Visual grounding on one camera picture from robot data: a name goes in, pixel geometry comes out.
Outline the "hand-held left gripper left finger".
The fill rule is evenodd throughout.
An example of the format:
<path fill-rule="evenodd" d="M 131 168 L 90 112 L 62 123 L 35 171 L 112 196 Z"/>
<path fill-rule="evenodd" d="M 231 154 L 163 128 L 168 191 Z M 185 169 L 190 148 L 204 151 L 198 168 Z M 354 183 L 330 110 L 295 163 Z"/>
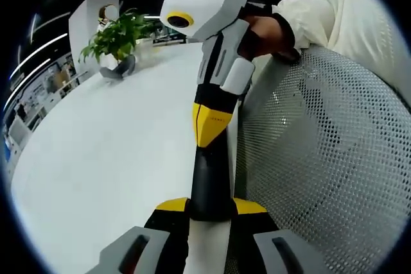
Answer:
<path fill-rule="evenodd" d="M 143 227 L 132 227 L 101 252 L 89 273 L 183 273 L 188 257 L 188 198 L 159 204 Z"/>

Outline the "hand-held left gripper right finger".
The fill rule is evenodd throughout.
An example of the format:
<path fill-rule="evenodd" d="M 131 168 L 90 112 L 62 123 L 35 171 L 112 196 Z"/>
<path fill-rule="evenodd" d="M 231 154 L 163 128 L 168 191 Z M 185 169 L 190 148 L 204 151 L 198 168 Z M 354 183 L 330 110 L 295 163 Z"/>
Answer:
<path fill-rule="evenodd" d="M 234 198 L 229 273 L 329 273 L 322 254 L 288 229 L 279 229 L 254 201 Z"/>

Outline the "person's right hand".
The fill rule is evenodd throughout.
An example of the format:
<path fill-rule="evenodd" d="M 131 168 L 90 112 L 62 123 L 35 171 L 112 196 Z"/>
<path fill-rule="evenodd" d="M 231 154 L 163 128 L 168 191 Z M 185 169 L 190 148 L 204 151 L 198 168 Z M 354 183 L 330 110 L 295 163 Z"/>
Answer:
<path fill-rule="evenodd" d="M 247 60 L 264 55 L 279 55 L 288 62 L 299 59 L 294 48 L 295 35 L 289 23 L 278 13 L 272 16 L 249 15 L 249 34 L 243 38 L 239 53 Z"/>

